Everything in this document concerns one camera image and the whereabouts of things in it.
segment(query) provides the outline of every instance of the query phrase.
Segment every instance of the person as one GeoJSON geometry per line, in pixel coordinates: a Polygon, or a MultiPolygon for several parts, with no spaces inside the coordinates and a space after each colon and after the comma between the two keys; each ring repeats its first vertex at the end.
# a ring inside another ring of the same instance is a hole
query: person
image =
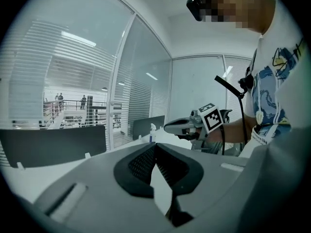
{"type": "Polygon", "coordinates": [[[81,102],[80,110],[84,110],[84,106],[86,105],[86,96],[85,95],[83,95],[80,102],[81,102]]]}
{"type": "MultiPolygon", "coordinates": [[[[275,92],[290,75],[307,44],[291,14],[280,0],[200,0],[203,21],[235,22],[238,27],[261,34],[257,50],[245,75],[254,78],[248,89],[244,117],[248,143],[241,157],[250,157],[256,146],[291,129],[275,92]]],[[[224,124],[225,141],[244,140],[242,119],[224,124]]],[[[212,131],[207,142],[222,141],[220,129],[212,131]]]]}
{"type": "Polygon", "coordinates": [[[60,95],[58,96],[58,107],[59,107],[60,112],[62,112],[62,109],[64,109],[63,100],[64,100],[64,97],[62,93],[60,93],[60,95]]]}

